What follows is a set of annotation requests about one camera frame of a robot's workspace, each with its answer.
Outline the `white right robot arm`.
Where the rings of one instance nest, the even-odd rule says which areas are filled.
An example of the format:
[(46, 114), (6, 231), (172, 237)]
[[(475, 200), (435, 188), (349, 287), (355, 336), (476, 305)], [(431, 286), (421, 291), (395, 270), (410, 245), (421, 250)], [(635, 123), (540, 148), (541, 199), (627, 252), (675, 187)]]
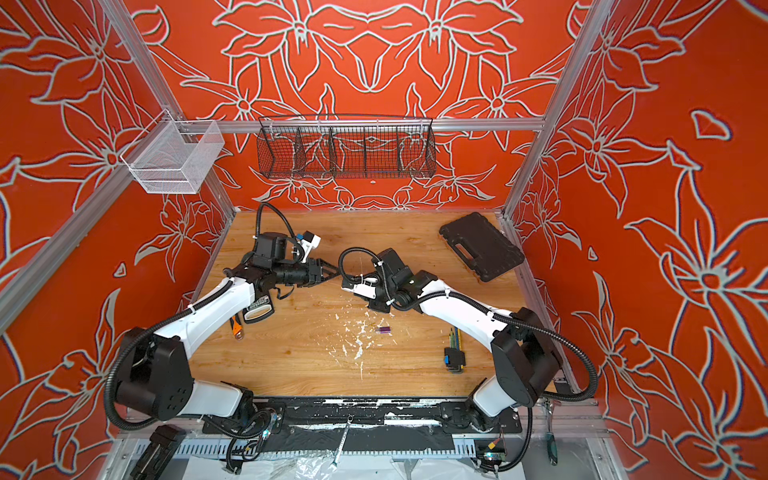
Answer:
[[(473, 407), (496, 417), (511, 407), (533, 407), (542, 398), (580, 402), (597, 392), (597, 368), (588, 355), (559, 333), (542, 326), (530, 309), (516, 312), (494, 308), (451, 288), (436, 275), (417, 273), (393, 249), (378, 254), (350, 247), (338, 259), (342, 289), (363, 298), (372, 310), (416, 311), (459, 329), (491, 354), (494, 375), (470, 395)], [(587, 386), (575, 393), (549, 392), (548, 385), (563, 366), (558, 348), (569, 350), (584, 365)]]

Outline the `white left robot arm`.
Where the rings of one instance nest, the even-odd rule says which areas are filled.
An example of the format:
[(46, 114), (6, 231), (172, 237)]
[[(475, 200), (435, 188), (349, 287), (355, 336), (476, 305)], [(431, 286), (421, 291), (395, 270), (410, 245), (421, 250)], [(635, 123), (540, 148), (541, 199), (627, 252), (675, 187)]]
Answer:
[(340, 274), (336, 266), (312, 257), (319, 236), (298, 234), (288, 221), (283, 232), (265, 231), (269, 207), (259, 205), (251, 250), (212, 291), (172, 317), (126, 334), (103, 391), (112, 425), (136, 431), (179, 416), (217, 422), (252, 415), (248, 389), (194, 379), (190, 359), (221, 326), (268, 318), (273, 292), (311, 288)]

